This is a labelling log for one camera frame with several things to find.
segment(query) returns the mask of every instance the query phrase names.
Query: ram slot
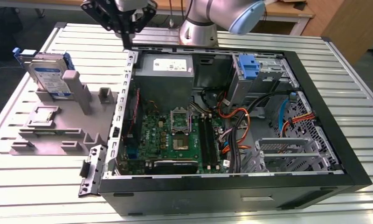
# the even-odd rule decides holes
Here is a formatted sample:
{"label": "ram slot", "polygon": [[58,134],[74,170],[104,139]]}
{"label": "ram slot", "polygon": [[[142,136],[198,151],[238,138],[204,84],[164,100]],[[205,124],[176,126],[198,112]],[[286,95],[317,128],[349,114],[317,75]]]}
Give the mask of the ram slot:
{"label": "ram slot", "polygon": [[205,119],[205,143],[206,143],[206,150],[209,154],[209,165],[216,167],[217,161],[217,149],[214,145],[214,130],[212,125],[212,119]]}
{"label": "ram slot", "polygon": [[198,138],[200,138],[200,150],[201,150],[201,162],[202,167],[206,168],[209,164],[209,151],[206,146],[205,137],[205,118],[198,118]]}

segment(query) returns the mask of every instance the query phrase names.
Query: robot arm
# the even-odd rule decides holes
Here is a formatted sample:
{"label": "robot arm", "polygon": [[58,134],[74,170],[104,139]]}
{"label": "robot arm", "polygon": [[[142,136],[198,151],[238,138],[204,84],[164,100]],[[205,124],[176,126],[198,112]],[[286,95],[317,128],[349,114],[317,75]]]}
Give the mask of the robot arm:
{"label": "robot arm", "polygon": [[[133,20],[137,9],[142,16]],[[152,0],[84,0],[81,9],[122,40],[124,49],[130,49],[134,33],[141,32],[156,15],[157,3]]]}
{"label": "robot arm", "polygon": [[[136,10],[142,16],[133,21]],[[156,15],[157,3],[152,0],[84,0],[81,9],[122,40],[124,49],[132,48],[130,39]],[[180,28],[180,43],[214,46],[216,25],[237,35],[246,34],[264,15],[262,0],[189,0],[188,17]]]}
{"label": "robot arm", "polygon": [[217,25],[233,34],[246,34],[265,12],[262,0],[189,1],[190,12],[180,28],[182,45],[214,46]]}

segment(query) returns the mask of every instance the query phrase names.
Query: green circuit board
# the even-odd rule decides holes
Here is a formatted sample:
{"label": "green circuit board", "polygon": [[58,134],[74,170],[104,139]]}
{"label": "green circuit board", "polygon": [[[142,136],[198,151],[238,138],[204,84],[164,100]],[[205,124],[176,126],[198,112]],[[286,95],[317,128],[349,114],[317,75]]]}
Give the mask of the green circuit board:
{"label": "green circuit board", "polygon": [[[212,119],[212,124],[213,128],[217,129],[222,126],[222,120],[220,118]],[[174,125],[185,126],[185,119],[174,118]],[[177,147],[174,144],[185,146],[186,149],[174,150],[174,147]],[[172,135],[169,115],[144,116],[137,157],[128,159],[129,174],[144,174],[145,161],[149,160],[192,160],[198,162],[198,173],[222,172],[221,169],[208,170],[202,167],[197,116],[190,117],[190,132],[188,135],[182,133]]]}

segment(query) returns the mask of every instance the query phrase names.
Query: metal table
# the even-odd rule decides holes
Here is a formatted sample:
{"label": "metal table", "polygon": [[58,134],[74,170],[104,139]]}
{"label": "metal table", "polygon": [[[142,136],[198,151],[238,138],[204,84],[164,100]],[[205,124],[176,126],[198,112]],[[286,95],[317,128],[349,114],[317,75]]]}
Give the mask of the metal table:
{"label": "metal table", "polygon": [[[177,32],[146,28],[136,37],[142,43],[177,44]],[[373,181],[373,93],[330,42],[318,37],[218,33],[224,47],[296,51],[330,112],[341,126]],[[121,41],[100,26],[60,24],[41,50],[72,56],[81,81],[96,91],[122,83],[126,53]],[[373,185],[341,194],[304,210],[214,213],[181,216],[120,217],[101,197],[77,198],[78,169],[84,156],[12,156],[9,146],[28,113],[38,101],[28,74],[0,114],[0,223],[373,223]]]}

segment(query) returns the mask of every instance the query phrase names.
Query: power supply label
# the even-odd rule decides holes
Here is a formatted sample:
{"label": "power supply label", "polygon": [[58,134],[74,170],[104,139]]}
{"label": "power supply label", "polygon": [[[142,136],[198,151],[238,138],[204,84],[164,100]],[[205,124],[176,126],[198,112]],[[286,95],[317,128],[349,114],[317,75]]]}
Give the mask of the power supply label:
{"label": "power supply label", "polygon": [[60,69],[34,68],[34,73],[45,90],[54,99],[68,99],[70,90],[64,82]]}
{"label": "power supply label", "polygon": [[186,60],[156,58],[153,60],[153,71],[186,71]]}

